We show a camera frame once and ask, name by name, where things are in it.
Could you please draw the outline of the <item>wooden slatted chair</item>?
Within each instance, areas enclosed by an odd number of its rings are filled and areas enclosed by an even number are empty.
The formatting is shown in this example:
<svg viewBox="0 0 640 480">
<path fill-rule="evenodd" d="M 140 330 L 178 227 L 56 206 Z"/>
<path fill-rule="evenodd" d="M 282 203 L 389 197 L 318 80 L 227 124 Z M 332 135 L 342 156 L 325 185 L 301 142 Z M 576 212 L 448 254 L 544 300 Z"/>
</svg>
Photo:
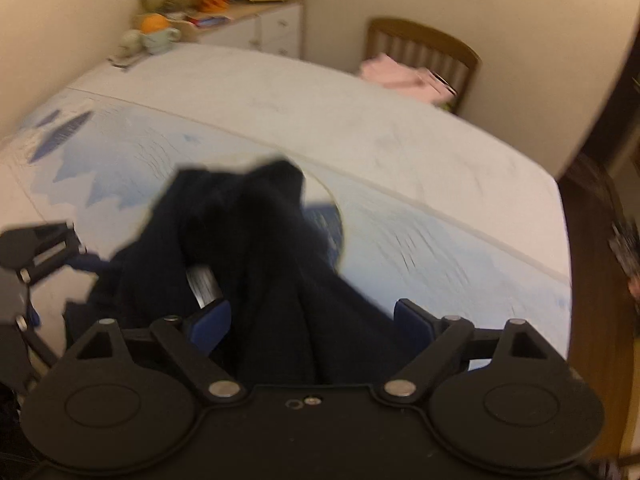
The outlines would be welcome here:
<svg viewBox="0 0 640 480">
<path fill-rule="evenodd" d="M 441 76 L 456 94 L 447 105 L 455 115 L 460 114 L 482 66 L 480 56 L 462 40 L 437 28 L 392 16 L 376 16 L 368 21 L 364 58 L 381 53 L 411 68 L 427 68 Z"/>
</svg>

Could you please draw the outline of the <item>pale green mug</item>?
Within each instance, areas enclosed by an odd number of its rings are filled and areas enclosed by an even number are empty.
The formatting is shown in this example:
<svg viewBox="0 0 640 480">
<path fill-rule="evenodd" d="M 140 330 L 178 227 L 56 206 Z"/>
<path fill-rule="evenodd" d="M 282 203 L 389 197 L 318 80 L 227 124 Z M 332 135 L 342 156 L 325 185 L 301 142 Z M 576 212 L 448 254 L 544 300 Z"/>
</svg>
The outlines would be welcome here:
<svg viewBox="0 0 640 480">
<path fill-rule="evenodd" d="M 169 51 L 174 43 L 181 39 L 181 32 L 175 27 L 167 27 L 157 32 L 142 35 L 142 44 L 145 50 L 152 55 L 158 55 Z"/>
</svg>

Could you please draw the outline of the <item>pink clothes on chair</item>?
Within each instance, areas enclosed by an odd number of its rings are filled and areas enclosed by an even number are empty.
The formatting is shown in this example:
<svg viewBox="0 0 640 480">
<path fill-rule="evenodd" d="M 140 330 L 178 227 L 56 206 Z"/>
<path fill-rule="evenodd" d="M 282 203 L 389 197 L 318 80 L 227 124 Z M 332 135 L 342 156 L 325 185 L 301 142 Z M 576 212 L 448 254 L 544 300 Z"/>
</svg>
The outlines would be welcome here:
<svg viewBox="0 0 640 480">
<path fill-rule="evenodd" d="M 431 105 L 446 105 L 457 96 L 456 90 L 428 68 L 413 68 L 381 53 L 360 64 L 358 77 L 370 84 L 392 90 L 402 96 Z"/>
</svg>

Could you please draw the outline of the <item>navy blue t-shirt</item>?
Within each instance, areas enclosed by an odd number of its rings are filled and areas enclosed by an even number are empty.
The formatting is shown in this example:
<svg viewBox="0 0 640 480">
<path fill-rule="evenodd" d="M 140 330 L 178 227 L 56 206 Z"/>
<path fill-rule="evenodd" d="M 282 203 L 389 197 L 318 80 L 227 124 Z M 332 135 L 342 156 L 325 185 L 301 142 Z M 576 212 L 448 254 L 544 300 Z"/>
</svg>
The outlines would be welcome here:
<svg viewBox="0 0 640 480">
<path fill-rule="evenodd" d="M 85 302 L 64 310 L 73 344 L 100 318 L 145 328 L 198 310 L 186 274 L 205 266 L 231 308 L 213 360 L 244 385 L 382 382 L 411 358 L 393 321 L 345 282 L 302 211 L 302 172 L 276 160 L 247 174 L 186 168 Z"/>
</svg>

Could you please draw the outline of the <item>white drawer cabinet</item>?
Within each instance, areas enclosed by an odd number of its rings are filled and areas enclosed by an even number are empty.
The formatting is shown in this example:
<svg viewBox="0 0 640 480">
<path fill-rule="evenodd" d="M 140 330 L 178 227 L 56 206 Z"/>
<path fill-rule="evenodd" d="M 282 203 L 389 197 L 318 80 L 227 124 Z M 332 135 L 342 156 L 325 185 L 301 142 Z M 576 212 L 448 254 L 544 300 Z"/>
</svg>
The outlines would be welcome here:
<svg viewBox="0 0 640 480">
<path fill-rule="evenodd" d="M 212 26 L 198 27 L 185 20 L 172 21 L 172 26 L 180 30 L 182 42 L 304 57 L 304 0 L 233 3 L 221 18 Z"/>
</svg>

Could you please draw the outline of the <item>orange fruit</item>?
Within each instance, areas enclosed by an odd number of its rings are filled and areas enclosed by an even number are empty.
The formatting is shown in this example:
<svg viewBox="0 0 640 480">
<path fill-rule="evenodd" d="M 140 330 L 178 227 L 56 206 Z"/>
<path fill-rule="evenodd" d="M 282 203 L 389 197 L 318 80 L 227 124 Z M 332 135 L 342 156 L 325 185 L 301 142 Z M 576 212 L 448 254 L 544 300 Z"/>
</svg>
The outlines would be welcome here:
<svg viewBox="0 0 640 480">
<path fill-rule="evenodd" d="M 142 16 L 139 29 L 142 34 L 149 35 L 168 29 L 170 26 L 171 24 L 168 18 L 165 18 L 159 13 L 151 13 Z"/>
</svg>

